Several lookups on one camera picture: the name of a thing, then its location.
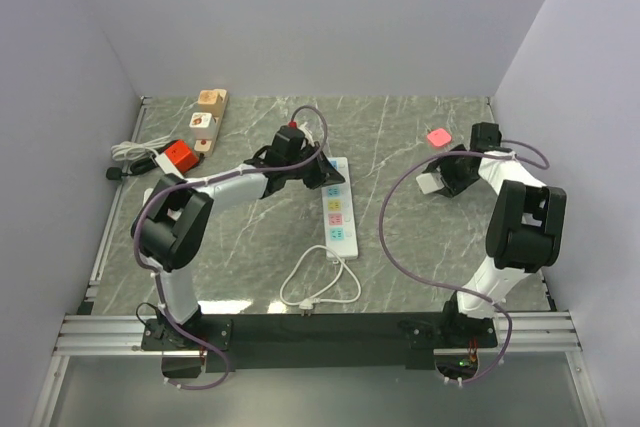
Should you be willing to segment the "red cube plug adapter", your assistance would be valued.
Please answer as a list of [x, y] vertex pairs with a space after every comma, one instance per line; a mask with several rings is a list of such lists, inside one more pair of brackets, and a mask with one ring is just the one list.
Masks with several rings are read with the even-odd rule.
[[167, 154], [183, 176], [201, 161], [200, 157], [181, 139], [170, 142], [163, 153]]

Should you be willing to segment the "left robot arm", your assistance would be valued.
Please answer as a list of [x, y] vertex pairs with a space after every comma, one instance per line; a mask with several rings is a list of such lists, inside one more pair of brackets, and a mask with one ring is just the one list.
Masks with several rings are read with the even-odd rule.
[[176, 348], [193, 346], [201, 316], [189, 264], [198, 253], [209, 218], [241, 203], [265, 199], [290, 180], [310, 190], [346, 182], [301, 128], [280, 127], [272, 142], [238, 167], [212, 177], [163, 175], [131, 228], [134, 254], [155, 277], [158, 310], [169, 318], [164, 336]]

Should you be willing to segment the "white cube plug adapter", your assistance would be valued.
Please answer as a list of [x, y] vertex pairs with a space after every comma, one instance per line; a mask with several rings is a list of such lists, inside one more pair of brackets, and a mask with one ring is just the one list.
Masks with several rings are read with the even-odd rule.
[[416, 177], [416, 182], [424, 195], [436, 193], [444, 187], [438, 172], [421, 173]]

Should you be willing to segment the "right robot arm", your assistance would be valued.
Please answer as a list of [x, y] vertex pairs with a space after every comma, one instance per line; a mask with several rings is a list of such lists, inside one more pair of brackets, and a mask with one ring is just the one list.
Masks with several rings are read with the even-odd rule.
[[425, 195], [453, 198], [479, 180], [497, 195], [485, 236], [486, 257], [464, 290], [445, 303], [438, 324], [440, 337], [452, 346], [486, 334], [493, 303], [559, 256], [565, 190], [538, 180], [502, 143], [498, 125], [476, 123], [469, 148], [455, 146], [416, 178]]

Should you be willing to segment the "pink plug adapter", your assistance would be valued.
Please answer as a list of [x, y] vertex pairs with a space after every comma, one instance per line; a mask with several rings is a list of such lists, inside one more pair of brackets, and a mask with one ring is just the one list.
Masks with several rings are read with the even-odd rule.
[[438, 128], [429, 132], [426, 140], [434, 148], [443, 148], [452, 141], [452, 136], [446, 129]]

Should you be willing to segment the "white multicolour power strip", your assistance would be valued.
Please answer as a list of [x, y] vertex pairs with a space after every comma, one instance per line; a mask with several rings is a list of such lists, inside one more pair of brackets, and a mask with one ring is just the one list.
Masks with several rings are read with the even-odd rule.
[[325, 246], [342, 259], [357, 259], [359, 249], [348, 160], [346, 157], [328, 160], [344, 180], [321, 189]]

